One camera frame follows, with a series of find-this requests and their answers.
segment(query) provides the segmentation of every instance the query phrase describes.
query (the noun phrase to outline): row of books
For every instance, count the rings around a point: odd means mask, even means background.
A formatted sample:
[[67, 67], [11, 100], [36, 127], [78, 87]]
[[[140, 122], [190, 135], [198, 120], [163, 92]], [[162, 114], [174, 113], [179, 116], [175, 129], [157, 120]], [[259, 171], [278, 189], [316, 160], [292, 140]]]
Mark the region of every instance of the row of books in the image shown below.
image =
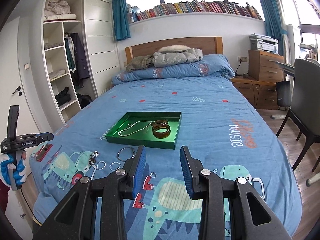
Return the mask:
[[247, 6], [243, 7], [234, 2], [199, 2], [197, 0], [193, 0], [192, 2], [177, 2], [175, 4], [162, 3], [155, 6], [153, 9], [145, 10], [143, 12], [135, 12], [132, 8], [129, 8], [128, 20], [129, 23], [133, 23], [162, 15], [192, 12], [228, 13], [262, 20], [258, 11], [248, 3]]

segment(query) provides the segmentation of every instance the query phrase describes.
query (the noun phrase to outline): printer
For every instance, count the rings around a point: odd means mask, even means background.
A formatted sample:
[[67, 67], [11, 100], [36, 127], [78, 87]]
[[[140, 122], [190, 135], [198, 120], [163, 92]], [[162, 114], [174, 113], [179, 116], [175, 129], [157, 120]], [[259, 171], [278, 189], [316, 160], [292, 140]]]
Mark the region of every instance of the printer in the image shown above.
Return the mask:
[[274, 54], [278, 54], [279, 41], [270, 36], [251, 34], [249, 36], [252, 50], [264, 50]]

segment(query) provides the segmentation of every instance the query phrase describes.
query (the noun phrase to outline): teal curtain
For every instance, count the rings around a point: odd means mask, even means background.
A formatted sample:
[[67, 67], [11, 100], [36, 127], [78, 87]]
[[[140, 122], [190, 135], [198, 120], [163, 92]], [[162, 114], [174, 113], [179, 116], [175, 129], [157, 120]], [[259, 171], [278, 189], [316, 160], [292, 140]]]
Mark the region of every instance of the teal curtain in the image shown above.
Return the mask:
[[112, 0], [113, 25], [117, 41], [130, 38], [127, 18], [127, 0]]
[[266, 34], [279, 41], [278, 50], [281, 56], [284, 55], [283, 34], [280, 11], [277, 0], [260, 0], [265, 17]]

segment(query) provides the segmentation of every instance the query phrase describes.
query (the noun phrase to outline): chair leg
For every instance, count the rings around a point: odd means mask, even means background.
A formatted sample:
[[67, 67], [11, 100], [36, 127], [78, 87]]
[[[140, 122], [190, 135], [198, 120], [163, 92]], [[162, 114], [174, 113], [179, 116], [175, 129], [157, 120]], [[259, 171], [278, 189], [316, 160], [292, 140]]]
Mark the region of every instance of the chair leg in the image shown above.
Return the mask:
[[306, 155], [308, 149], [311, 147], [311, 145], [313, 145], [314, 143], [314, 137], [313, 136], [308, 136], [306, 138], [306, 143], [304, 144], [304, 147], [300, 153], [300, 155], [298, 156], [296, 162], [294, 163], [294, 165], [292, 166], [292, 169], [295, 170], [297, 168], [297, 166], [299, 165], [299, 163], [302, 161], [303, 157]]
[[282, 124], [281, 124], [281, 126], [280, 126], [280, 128], [279, 128], [279, 130], [277, 132], [277, 134], [276, 134], [277, 137], [279, 137], [279, 135], [280, 135], [285, 123], [287, 122], [287, 120], [289, 118], [289, 114], [290, 114], [290, 109], [288, 110], [287, 115], [285, 116], [285, 118], [284, 118], [284, 120], [283, 120], [283, 122], [282, 122]]
[[298, 137], [297, 137], [297, 141], [299, 141], [301, 135], [302, 135], [302, 131], [300, 130], [299, 135], [298, 135]]
[[320, 156], [319, 156], [319, 158], [318, 158], [318, 160], [317, 160], [317, 162], [316, 162], [315, 166], [313, 166], [313, 168], [312, 168], [312, 172], [314, 172], [314, 171], [315, 171], [315, 169], [317, 168], [317, 166], [318, 166], [319, 162], [320, 162]]

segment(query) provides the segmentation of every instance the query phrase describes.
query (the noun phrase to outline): blue gripper pad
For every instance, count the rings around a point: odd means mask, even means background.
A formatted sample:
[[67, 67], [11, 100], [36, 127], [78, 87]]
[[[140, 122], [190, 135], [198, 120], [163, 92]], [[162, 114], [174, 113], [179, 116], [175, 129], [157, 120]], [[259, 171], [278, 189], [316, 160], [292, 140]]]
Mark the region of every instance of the blue gripper pad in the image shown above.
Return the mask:
[[141, 155], [140, 155], [140, 159], [138, 162], [138, 166], [137, 166], [134, 178], [133, 178], [133, 190], [132, 190], [133, 199], [135, 199], [135, 197], [137, 196], [137, 194], [140, 191], [144, 166], [146, 165], [146, 158], [147, 158], [146, 148], [143, 147]]
[[181, 147], [180, 149], [180, 163], [181, 163], [184, 184], [186, 185], [187, 193], [189, 194], [189, 197], [192, 198], [195, 192], [193, 190], [191, 170], [189, 168], [187, 156], [183, 150], [183, 147]]

